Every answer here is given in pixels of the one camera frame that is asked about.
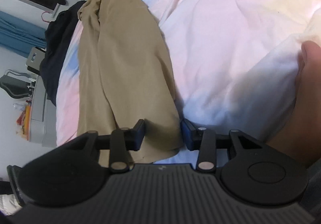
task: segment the pastel tie-dye bedsheet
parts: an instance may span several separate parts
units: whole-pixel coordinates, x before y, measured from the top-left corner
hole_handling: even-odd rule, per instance
[[[321,44],[321,0],[143,1],[168,46],[182,116],[262,140],[283,125],[295,99],[301,43]],[[79,22],[60,75],[58,145],[77,134],[81,31]]]

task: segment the brown trousers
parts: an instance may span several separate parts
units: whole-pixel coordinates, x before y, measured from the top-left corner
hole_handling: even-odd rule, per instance
[[[182,145],[171,60],[159,27],[141,0],[88,0],[78,12],[80,115],[78,134],[111,134],[146,121],[133,161],[150,163]],[[108,164],[108,152],[100,163]]]

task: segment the ribbed black surface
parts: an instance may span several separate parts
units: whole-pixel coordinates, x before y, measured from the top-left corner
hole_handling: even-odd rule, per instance
[[[28,205],[11,218],[23,224],[309,224],[298,204],[261,209],[227,195],[212,175],[190,165],[135,165],[112,176],[100,193],[67,208]]]

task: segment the curtain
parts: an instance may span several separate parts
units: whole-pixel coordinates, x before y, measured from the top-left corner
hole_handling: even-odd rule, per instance
[[[46,48],[45,29],[0,11],[0,46],[28,57],[31,48]]]

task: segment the bedsheet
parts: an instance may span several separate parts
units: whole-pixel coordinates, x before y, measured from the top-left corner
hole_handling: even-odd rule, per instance
[[[321,44],[321,0],[143,1],[168,46],[181,116],[260,140],[283,126],[293,109],[301,43]],[[76,136],[80,34],[81,23],[60,75],[58,145]]]

